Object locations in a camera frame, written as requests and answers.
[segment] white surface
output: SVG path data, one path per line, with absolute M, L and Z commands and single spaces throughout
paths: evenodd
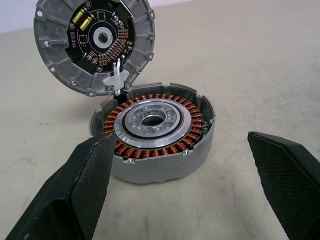
M 38 0 L 1 0 L 0 33 L 31 29 L 34 25 Z M 171 5 L 192 0 L 149 0 L 151 7 Z
M 155 13 L 154 60 L 135 84 L 177 82 L 206 95 L 216 110 L 212 151 L 182 179 L 134 185 L 111 178 L 94 239 L 286 240 L 247 134 L 302 143 L 320 159 L 319 1 L 198 0 Z M 6 236 L 45 180 L 89 137 L 89 120 L 104 98 L 56 80 L 32 30 L 2 34 L 0 43 Z

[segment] black circuit board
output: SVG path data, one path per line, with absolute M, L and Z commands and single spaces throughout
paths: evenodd
M 65 51 L 90 74 L 97 67 L 99 72 L 113 72 L 113 63 L 125 61 L 134 48 L 132 16 L 121 2 L 88 1 L 74 12 L 70 24 Z

